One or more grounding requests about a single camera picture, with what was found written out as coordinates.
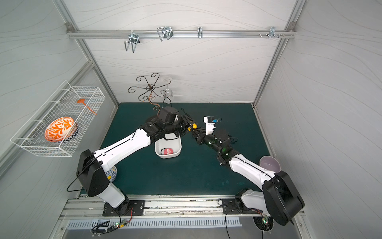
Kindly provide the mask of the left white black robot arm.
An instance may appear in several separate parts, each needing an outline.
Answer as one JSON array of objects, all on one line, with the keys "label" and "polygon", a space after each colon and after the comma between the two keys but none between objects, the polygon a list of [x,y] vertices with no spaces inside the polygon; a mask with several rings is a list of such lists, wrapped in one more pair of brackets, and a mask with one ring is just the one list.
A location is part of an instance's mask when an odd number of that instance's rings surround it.
[{"label": "left white black robot arm", "polygon": [[76,179],[89,196],[99,197],[115,209],[127,207],[129,199],[110,182],[106,172],[140,149],[165,138],[165,135],[174,133],[179,136],[196,127],[196,123],[187,116],[175,116],[173,121],[151,117],[135,132],[120,141],[95,152],[89,149],[83,151],[80,155]]}]

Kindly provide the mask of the pink tape measure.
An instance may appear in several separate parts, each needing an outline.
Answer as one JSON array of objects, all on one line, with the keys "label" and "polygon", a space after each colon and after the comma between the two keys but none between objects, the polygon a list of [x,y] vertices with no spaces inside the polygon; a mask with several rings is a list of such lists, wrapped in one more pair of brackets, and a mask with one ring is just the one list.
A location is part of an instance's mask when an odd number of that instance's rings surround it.
[{"label": "pink tape measure", "polygon": [[164,148],[163,149],[163,155],[170,155],[170,154],[173,154],[174,151],[172,148]]}]

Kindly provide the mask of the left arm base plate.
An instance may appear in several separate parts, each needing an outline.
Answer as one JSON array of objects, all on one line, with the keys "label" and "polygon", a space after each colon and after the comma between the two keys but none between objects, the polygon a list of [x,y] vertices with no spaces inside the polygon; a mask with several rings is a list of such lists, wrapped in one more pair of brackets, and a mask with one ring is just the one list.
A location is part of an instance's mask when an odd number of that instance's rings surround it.
[{"label": "left arm base plate", "polygon": [[145,208],[145,200],[130,200],[128,203],[123,202],[116,208],[113,208],[109,203],[104,204],[103,217],[118,217],[118,216],[143,216]]}]

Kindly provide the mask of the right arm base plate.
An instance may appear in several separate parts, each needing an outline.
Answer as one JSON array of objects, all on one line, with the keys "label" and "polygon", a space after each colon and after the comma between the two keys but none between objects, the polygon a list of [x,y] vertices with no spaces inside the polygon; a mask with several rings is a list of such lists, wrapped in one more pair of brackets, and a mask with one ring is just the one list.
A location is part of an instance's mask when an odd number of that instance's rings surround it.
[{"label": "right arm base plate", "polygon": [[263,214],[262,210],[247,208],[239,199],[218,199],[224,215]]}]

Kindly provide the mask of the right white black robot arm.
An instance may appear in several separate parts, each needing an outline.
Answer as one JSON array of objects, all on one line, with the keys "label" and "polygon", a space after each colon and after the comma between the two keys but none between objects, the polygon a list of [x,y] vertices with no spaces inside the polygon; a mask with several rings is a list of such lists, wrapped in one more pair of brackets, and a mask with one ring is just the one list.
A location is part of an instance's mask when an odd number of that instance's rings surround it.
[{"label": "right white black robot arm", "polygon": [[189,131],[198,145],[205,144],[216,151],[220,165],[244,176],[262,190],[267,212],[278,224],[285,226],[304,208],[305,202],[286,172],[274,172],[253,163],[233,149],[228,138],[207,134],[203,128],[189,127]]}]

